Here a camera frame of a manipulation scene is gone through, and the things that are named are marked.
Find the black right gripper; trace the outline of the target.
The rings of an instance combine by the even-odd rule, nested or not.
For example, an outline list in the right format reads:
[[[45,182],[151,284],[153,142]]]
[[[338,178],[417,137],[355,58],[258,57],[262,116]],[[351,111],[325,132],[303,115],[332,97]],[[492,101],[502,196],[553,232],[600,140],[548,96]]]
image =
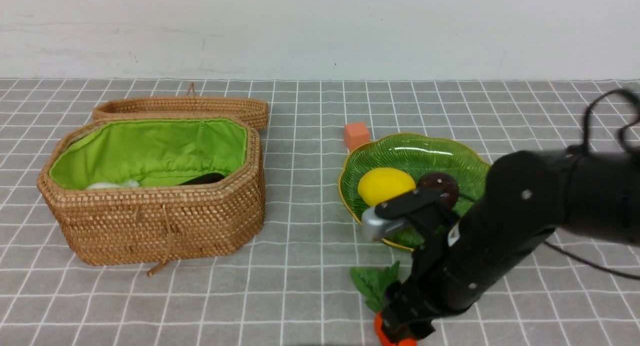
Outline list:
[[[551,233],[554,214],[474,205],[458,222],[452,244],[438,234],[413,253],[409,277],[386,291],[382,343],[417,343],[435,319],[466,312]]]

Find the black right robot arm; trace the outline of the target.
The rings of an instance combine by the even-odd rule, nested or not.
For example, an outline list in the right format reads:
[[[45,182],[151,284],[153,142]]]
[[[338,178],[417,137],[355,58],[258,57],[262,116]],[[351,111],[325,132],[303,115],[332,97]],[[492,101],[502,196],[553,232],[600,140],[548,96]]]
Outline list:
[[[639,245],[639,159],[624,153],[517,151],[489,168],[462,217],[439,189],[418,187],[375,209],[403,220],[425,244],[409,277],[385,291],[381,330],[391,342],[422,340],[432,321],[466,312],[557,229]]]

